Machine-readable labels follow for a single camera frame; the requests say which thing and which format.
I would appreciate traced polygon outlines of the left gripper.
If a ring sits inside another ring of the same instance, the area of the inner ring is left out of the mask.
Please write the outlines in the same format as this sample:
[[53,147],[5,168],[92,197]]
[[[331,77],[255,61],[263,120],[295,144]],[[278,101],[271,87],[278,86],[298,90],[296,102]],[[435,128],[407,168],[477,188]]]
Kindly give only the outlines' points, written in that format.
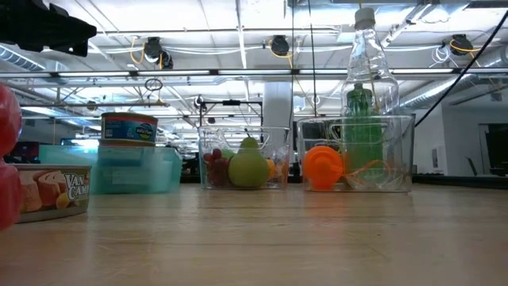
[[25,0],[23,49],[42,52],[45,47],[73,56],[87,56],[88,41],[97,28],[72,17],[62,7],[42,0]]

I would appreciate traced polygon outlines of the cream lid tin can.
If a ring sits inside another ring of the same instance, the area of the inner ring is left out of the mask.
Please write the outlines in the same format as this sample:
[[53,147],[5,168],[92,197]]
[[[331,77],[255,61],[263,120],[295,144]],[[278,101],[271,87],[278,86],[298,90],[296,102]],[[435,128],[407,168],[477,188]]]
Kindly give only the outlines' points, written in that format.
[[110,112],[101,115],[102,139],[156,143],[158,119],[145,114]]
[[100,139],[97,166],[126,172],[149,167],[155,160],[155,146],[127,140]]

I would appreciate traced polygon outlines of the silver lid tin can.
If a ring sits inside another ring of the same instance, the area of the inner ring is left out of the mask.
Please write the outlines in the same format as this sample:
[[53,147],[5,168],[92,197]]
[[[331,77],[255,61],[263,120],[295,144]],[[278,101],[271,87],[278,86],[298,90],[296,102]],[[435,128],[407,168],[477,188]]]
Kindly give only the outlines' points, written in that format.
[[90,165],[15,164],[21,180],[20,223],[65,218],[87,212]]

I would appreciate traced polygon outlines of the red toy bell pepper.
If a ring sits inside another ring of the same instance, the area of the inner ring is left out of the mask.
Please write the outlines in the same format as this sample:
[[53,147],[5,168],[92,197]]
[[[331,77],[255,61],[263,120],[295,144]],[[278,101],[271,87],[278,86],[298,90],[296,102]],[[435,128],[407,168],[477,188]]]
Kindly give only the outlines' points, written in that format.
[[13,92],[0,83],[0,231],[18,222],[22,186],[17,169],[3,157],[13,150],[21,134],[21,108]]

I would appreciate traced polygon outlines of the teal translucent plastic tray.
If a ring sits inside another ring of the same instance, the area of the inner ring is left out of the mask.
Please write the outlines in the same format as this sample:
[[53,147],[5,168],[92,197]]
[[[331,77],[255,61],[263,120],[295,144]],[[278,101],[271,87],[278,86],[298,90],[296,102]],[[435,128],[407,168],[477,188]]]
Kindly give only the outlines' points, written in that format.
[[160,194],[179,188],[183,160],[170,148],[42,145],[42,164],[91,167],[93,195]]

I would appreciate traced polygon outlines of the dark red toy grapes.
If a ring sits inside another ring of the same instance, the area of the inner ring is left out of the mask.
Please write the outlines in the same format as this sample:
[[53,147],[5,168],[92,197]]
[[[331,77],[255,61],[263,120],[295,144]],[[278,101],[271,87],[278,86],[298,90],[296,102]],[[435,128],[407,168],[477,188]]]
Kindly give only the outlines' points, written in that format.
[[206,165],[208,183],[213,187],[225,187],[229,184],[229,159],[222,156],[220,149],[213,149],[205,153],[203,159]]

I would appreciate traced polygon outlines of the olive green toy pear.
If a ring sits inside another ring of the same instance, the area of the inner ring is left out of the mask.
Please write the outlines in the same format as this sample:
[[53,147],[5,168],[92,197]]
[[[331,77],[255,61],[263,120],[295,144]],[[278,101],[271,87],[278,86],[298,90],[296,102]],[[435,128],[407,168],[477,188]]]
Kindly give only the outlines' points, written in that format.
[[233,146],[228,176],[234,187],[259,189],[267,182],[270,167],[264,154],[266,136],[262,129],[247,129],[244,138]]

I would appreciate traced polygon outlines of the clear plastic bin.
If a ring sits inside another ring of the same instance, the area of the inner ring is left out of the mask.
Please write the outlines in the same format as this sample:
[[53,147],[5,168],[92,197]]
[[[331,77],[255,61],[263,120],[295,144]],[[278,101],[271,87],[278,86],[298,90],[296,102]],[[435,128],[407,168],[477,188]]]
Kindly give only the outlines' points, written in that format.
[[[341,127],[345,116],[335,118],[307,118],[297,122],[297,150],[301,176],[305,154],[314,146],[325,145],[339,152],[344,151]],[[391,120],[383,126],[388,148],[393,152],[393,167],[398,177],[412,176],[414,155],[413,115],[389,115]]]
[[286,127],[274,126],[203,126],[198,129],[198,155],[201,178],[206,178],[205,153],[213,149],[230,149],[238,144],[247,129],[262,129],[267,132],[264,154],[273,161],[284,160],[289,163],[291,158],[290,130]]

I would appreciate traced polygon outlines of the yellow toy mango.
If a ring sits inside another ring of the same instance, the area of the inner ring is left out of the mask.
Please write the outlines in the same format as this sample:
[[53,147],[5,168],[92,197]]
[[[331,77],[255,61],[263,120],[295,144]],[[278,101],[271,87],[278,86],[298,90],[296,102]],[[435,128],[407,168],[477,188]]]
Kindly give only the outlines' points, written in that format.
[[287,173],[289,172],[289,163],[280,160],[273,161],[271,159],[267,159],[267,165],[269,167],[269,178],[279,178],[285,180],[287,178]]

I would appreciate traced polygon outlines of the orange plastic bottle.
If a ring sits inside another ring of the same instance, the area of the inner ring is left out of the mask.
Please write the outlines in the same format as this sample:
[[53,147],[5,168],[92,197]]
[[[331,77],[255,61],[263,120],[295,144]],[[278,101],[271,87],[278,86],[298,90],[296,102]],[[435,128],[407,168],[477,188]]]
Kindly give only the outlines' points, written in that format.
[[360,175],[381,165],[382,172],[393,173],[393,168],[384,160],[369,160],[359,168],[349,166],[352,163],[347,151],[339,152],[329,146],[314,146],[308,151],[302,162],[303,178],[310,184],[311,191],[333,191],[340,179],[351,180],[363,184]]

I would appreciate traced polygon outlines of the clear white-capped water bottle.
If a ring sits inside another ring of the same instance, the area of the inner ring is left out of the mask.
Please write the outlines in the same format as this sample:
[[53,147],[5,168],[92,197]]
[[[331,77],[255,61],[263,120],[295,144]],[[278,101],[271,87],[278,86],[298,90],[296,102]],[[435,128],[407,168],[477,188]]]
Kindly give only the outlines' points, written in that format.
[[346,115],[346,94],[353,89],[355,83],[362,83],[365,89],[372,92],[371,107],[377,113],[372,118],[378,118],[382,128],[382,160],[393,168],[391,175],[387,171],[384,171],[381,176],[374,179],[366,179],[366,181],[380,182],[382,180],[391,180],[398,178],[398,175],[393,167],[393,152],[389,150],[388,143],[383,135],[383,131],[386,129],[383,125],[391,121],[389,115],[398,109],[398,82],[389,72],[385,52],[375,31],[375,12],[372,8],[364,7],[355,12],[354,29],[355,37],[352,42],[347,77],[341,88],[342,114],[345,116],[343,120],[344,125],[341,127],[343,152],[346,151],[344,127],[346,127],[346,120],[348,119]]

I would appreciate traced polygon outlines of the green plastic bottle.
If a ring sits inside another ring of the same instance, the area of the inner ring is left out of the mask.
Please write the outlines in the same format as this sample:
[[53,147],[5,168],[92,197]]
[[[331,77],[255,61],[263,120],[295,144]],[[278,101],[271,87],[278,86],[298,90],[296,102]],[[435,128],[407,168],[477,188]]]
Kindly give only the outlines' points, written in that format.
[[383,174],[382,128],[372,109],[372,92],[362,83],[355,83],[346,94],[346,166],[349,173],[355,173],[358,179],[374,179]]

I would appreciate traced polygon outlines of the silver ventilation duct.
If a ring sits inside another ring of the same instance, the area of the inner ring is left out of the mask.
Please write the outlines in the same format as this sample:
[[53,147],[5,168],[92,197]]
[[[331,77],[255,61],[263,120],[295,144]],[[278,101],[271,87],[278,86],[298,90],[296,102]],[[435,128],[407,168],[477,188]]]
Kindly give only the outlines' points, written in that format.
[[429,83],[402,97],[400,99],[400,109],[417,109],[435,103],[446,91],[450,91],[448,94],[452,95],[475,85],[483,84],[487,81],[487,76],[491,75],[493,69],[505,68],[508,73],[508,45],[496,48],[486,55],[481,55],[478,62],[480,64],[479,69],[486,69],[485,73],[476,72],[477,67],[472,66],[454,87],[452,85],[456,82],[459,74],[446,80]]

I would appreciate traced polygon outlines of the black aluminium table frame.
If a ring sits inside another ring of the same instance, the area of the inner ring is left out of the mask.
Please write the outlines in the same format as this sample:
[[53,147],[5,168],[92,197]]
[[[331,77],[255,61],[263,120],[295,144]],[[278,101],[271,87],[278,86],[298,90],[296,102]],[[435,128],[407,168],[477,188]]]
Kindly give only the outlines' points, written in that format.
[[290,184],[299,184],[305,191],[321,192],[410,192],[415,184],[508,190],[508,177],[489,176],[414,175],[380,182],[361,180],[358,176],[354,176],[341,177],[334,184],[325,184],[295,176],[276,176],[267,180],[258,176],[246,176],[233,182],[229,176],[219,174],[210,179],[207,177],[203,179],[201,176],[181,176],[178,182],[181,184],[198,184],[205,189],[237,190],[285,189]]

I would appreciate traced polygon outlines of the black wall screen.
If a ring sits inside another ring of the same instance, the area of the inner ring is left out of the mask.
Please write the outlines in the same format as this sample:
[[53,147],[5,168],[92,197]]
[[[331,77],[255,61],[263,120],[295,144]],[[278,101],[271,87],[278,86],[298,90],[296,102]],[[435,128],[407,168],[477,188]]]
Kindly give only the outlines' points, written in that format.
[[508,124],[488,124],[486,139],[490,173],[508,176]]

